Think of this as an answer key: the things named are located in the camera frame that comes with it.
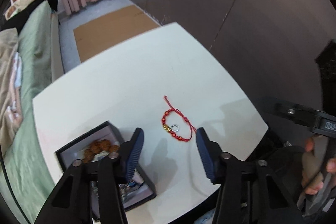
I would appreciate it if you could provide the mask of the person's right hand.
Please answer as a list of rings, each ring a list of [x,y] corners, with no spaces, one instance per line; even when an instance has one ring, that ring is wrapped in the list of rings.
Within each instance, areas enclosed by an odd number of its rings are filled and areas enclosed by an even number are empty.
[[[314,141],[315,137],[310,137],[305,143],[305,152],[302,156],[302,187],[305,194],[316,195],[323,188],[323,176],[318,172],[319,164],[316,157],[313,155],[314,152]]]

